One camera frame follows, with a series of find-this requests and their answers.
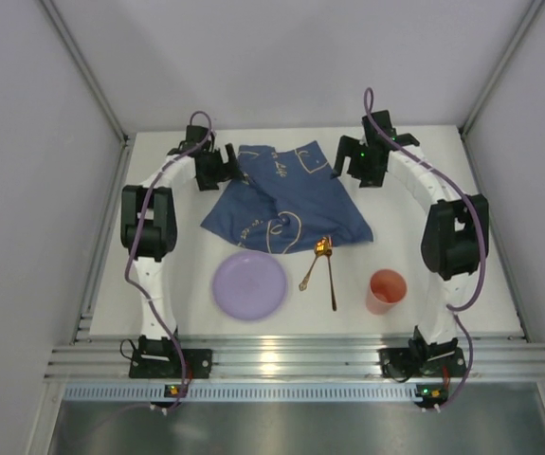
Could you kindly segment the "blue cloth placemat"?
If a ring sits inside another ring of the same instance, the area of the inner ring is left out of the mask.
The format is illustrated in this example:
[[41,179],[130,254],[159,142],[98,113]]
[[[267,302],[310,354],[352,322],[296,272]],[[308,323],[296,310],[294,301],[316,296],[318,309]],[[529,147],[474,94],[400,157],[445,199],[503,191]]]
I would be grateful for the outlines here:
[[242,145],[232,180],[201,227],[249,250],[292,254],[323,237],[335,246],[373,241],[372,229],[316,141],[293,150]]

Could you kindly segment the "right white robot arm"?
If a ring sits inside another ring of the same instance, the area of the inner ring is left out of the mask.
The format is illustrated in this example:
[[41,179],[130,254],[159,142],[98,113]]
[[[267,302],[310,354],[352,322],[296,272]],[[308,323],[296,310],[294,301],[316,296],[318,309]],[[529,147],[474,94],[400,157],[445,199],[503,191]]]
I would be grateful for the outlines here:
[[363,188],[380,188],[391,175],[425,212],[420,251],[430,279],[408,351],[418,366],[451,358],[458,353],[456,317],[477,302],[484,284],[488,201],[435,168],[413,135],[397,134],[389,111],[368,113],[361,123],[361,139],[340,138],[332,176],[347,173]]

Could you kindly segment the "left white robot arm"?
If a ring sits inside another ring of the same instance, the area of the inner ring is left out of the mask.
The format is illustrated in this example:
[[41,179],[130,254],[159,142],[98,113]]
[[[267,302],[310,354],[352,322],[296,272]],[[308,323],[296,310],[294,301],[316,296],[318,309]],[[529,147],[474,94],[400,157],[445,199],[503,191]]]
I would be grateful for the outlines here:
[[177,322],[165,289],[165,261],[176,247],[178,226],[173,193],[195,183],[199,191],[213,191],[221,183],[240,179],[231,144],[226,157],[215,146],[211,127],[189,124],[179,145],[165,155],[160,168],[137,185],[121,192],[120,240],[127,249],[124,279],[138,292],[142,305],[141,334],[134,362],[183,364],[176,337]]

